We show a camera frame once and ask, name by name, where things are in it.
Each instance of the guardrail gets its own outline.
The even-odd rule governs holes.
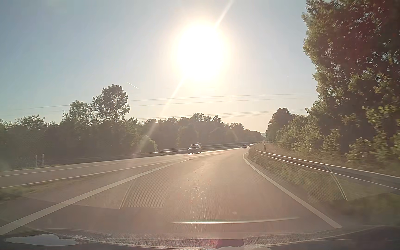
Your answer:
[[[203,148],[203,151],[211,151],[211,150],[225,150],[237,148],[239,145],[211,145],[206,148]],[[172,151],[160,151],[160,152],[152,152],[152,153],[137,153],[137,154],[125,154],[125,155],[116,155],[116,156],[96,156],[96,157],[85,157],[85,158],[71,158],[71,159],[60,159],[55,161],[45,161],[46,165],[54,165],[54,164],[78,164],[78,163],[89,163],[89,162],[105,162],[105,161],[115,161],[115,160],[125,160],[132,158],[142,158],[142,157],[151,157],[151,156],[163,156],[163,155],[172,155],[172,154],[182,154],[187,153],[187,149],[173,149]]]
[[[369,172],[369,171],[360,170],[360,169],[352,169],[352,168],[346,168],[346,167],[341,167],[341,166],[335,166],[335,165],[330,165],[330,164],[325,164],[325,163],[320,163],[320,162],[311,162],[311,161],[292,158],[292,157],[288,157],[288,156],[267,153],[267,152],[263,152],[263,151],[259,151],[259,150],[256,150],[256,152],[258,152],[262,156],[269,157],[269,158],[275,159],[277,161],[295,164],[297,166],[301,166],[304,168],[315,169],[317,171],[329,173],[332,177],[334,177],[334,180],[335,180],[336,184],[338,185],[338,187],[342,193],[342,196],[345,199],[346,199],[346,196],[344,194],[344,190],[343,190],[342,186],[340,185],[340,183],[337,181],[337,177],[348,178],[350,181],[356,182],[361,185],[372,185],[372,184],[379,185],[394,194],[400,195],[400,177],[381,174],[381,173],[374,173],[374,172]]]

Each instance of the contrail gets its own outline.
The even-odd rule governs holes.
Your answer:
[[[132,85],[132,83],[130,83],[130,82],[128,82],[128,81],[127,81],[127,83],[129,83],[132,87],[134,87],[134,88],[136,88],[136,89],[139,89],[139,88],[135,87],[134,85]]]

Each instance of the treeline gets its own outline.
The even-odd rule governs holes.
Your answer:
[[[35,156],[41,162],[59,164],[63,160],[148,153],[184,148],[193,143],[214,144],[261,141],[257,131],[240,123],[227,124],[219,116],[195,113],[191,117],[139,122],[126,118],[128,96],[119,85],[103,88],[92,103],[75,101],[62,120],[45,122],[32,115],[16,122],[0,119],[0,170],[32,167]]]
[[[319,100],[279,109],[267,138],[400,168],[400,0],[308,0],[303,20]]]

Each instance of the highway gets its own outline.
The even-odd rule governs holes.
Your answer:
[[[0,202],[0,235],[64,228],[121,236],[219,237],[223,232],[302,233],[342,226],[299,192],[270,179],[246,158],[247,152],[0,172],[0,188],[38,185],[36,192]]]

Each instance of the car hood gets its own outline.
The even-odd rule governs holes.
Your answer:
[[[361,226],[317,233],[187,233],[114,236],[86,230],[33,230],[0,236],[0,249],[393,249],[400,248],[400,227]]]

